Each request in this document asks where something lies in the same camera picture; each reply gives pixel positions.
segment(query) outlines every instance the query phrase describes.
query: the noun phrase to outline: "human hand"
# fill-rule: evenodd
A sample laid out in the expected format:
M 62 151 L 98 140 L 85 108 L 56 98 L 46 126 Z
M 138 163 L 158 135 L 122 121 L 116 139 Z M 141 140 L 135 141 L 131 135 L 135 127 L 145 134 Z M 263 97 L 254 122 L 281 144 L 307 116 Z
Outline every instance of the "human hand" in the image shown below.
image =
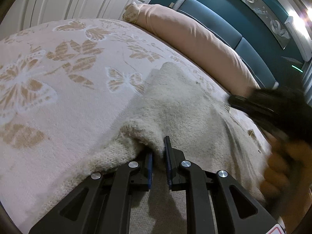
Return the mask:
M 290 199 L 281 217 L 286 231 L 292 233 L 299 225 L 311 206 L 312 184 L 312 149 L 305 142 L 290 142 L 282 144 L 271 140 L 272 154 L 267 160 L 268 167 L 264 171 L 264 181 L 260 184 L 260 191 L 266 199 L 276 198 L 289 185 L 290 167 L 282 157 L 288 154 L 292 159 L 302 164 L 298 187 Z

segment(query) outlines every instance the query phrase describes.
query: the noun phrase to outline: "bedspread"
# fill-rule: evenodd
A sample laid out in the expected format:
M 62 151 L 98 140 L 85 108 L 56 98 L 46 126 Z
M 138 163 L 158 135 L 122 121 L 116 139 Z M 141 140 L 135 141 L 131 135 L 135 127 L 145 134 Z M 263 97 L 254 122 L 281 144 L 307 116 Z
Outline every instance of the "bedspread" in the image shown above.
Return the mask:
M 173 62 L 212 97 L 227 93 L 166 43 L 118 20 L 50 22 L 0 42 L 0 201 L 23 233 L 60 175 L 108 140 L 144 95 L 153 70 Z M 268 144 L 255 124 L 237 123 Z

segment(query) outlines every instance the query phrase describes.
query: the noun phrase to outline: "wall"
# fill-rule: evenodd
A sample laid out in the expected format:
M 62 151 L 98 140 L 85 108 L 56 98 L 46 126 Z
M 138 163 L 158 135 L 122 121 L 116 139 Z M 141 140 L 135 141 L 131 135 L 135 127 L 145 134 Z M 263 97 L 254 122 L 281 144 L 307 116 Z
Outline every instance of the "wall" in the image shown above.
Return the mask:
M 171 2 L 175 1 L 176 0 L 151 0 L 150 4 L 169 6 Z M 291 39 L 283 50 L 267 26 L 243 2 L 240 0 L 198 1 L 215 11 L 247 39 L 262 57 L 280 85 L 288 85 L 291 83 L 290 78 L 302 75 L 302 73 L 291 67 L 291 65 L 295 64 L 282 58 L 282 56 L 291 57 L 302 63 L 304 62 L 294 40 Z M 263 1 L 272 9 L 281 22 L 286 21 L 288 15 L 277 0 Z

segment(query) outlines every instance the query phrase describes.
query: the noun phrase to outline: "metal screw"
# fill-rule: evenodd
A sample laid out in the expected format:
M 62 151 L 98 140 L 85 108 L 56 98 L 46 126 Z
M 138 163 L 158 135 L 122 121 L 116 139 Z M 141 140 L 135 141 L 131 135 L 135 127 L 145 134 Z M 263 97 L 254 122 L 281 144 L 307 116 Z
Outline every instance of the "metal screw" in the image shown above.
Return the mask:
M 101 173 L 92 173 L 91 179 L 99 179 L 101 177 Z
M 137 168 L 137 167 L 138 167 L 138 162 L 132 161 L 132 162 L 130 162 L 130 163 L 128 164 L 128 166 L 129 166 L 130 168 Z
M 228 173 L 227 173 L 227 171 L 221 170 L 221 171 L 218 172 L 218 175 L 221 178 L 225 178 L 225 177 L 227 177 Z
M 190 161 L 182 161 L 181 165 L 184 167 L 190 167 L 191 166 L 191 162 Z

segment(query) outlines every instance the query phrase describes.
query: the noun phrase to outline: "long pink pillow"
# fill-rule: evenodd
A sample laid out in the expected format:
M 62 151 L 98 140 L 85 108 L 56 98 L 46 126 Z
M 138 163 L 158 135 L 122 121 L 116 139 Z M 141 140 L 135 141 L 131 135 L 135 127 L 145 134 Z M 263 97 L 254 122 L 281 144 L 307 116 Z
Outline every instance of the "long pink pillow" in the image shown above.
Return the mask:
M 169 43 L 232 94 L 247 96 L 252 88 L 259 88 L 238 54 L 188 16 L 159 4 L 132 3 L 123 19 Z

